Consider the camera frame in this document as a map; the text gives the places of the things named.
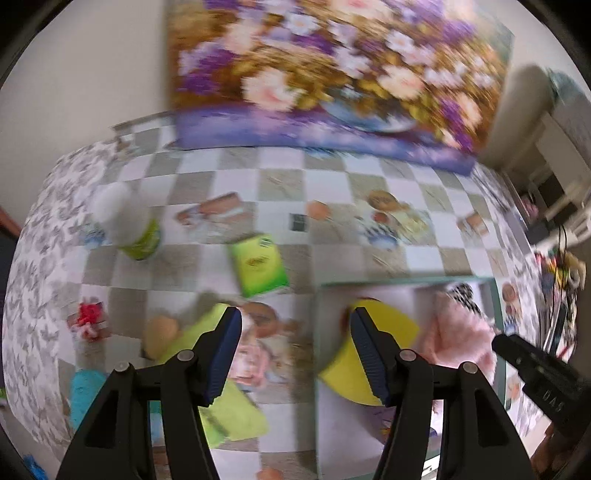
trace pink fur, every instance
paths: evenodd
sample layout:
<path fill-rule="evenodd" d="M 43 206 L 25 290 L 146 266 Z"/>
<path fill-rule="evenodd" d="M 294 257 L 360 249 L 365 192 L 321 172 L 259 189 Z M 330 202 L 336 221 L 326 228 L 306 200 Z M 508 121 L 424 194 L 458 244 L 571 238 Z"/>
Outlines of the pink fur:
<path fill-rule="evenodd" d="M 444 292 L 437 292 L 435 309 L 420 354 L 432 364 L 444 367 L 457 368 L 462 362 L 474 362 L 492 383 L 496 367 L 492 328 Z"/>

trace label on bottle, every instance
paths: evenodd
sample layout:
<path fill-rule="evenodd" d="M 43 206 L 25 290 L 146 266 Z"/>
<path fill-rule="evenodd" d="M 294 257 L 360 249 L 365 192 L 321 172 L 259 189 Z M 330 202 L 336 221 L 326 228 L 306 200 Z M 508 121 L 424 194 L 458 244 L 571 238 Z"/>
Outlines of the label on bottle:
<path fill-rule="evenodd" d="M 160 226 L 156 219 L 152 219 L 136 243 L 119 248 L 134 260 L 145 260 L 156 251 L 160 244 L 160 238 Z"/>

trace floral painting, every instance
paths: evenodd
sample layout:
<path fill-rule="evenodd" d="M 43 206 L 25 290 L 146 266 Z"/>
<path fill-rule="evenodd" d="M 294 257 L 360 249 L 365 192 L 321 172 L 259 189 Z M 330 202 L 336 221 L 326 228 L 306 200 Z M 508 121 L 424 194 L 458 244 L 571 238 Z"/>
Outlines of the floral painting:
<path fill-rule="evenodd" d="M 511 42 L 473 0 L 175 4 L 178 144 L 332 148 L 467 173 Z"/>

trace green sponge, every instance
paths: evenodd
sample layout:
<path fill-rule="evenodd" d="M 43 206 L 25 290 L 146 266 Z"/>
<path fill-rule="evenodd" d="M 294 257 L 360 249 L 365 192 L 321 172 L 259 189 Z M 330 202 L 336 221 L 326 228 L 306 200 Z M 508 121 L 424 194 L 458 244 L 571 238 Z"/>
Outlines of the green sponge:
<path fill-rule="evenodd" d="M 181 350 L 192 349 L 202 334 L 215 329 L 229 306 L 226 303 L 215 304 L 166 349 L 158 363 L 165 363 Z M 226 380 L 222 395 L 209 408 L 199 407 L 199 413 L 210 448 L 219 446 L 225 440 L 259 437 L 269 429 L 264 414 L 230 379 Z"/>
<path fill-rule="evenodd" d="M 231 245 L 230 252 L 246 298 L 289 285 L 281 254 L 269 235 Z"/>

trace white bottle cap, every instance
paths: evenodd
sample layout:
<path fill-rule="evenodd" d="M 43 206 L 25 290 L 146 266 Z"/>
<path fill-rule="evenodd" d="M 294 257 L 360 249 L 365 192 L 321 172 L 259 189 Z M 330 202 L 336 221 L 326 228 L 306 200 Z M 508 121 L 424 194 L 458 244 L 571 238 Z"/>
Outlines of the white bottle cap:
<path fill-rule="evenodd" d="M 99 191 L 90 211 L 95 222 L 118 247 L 136 243 L 150 222 L 150 210 L 123 182 L 112 183 Z"/>

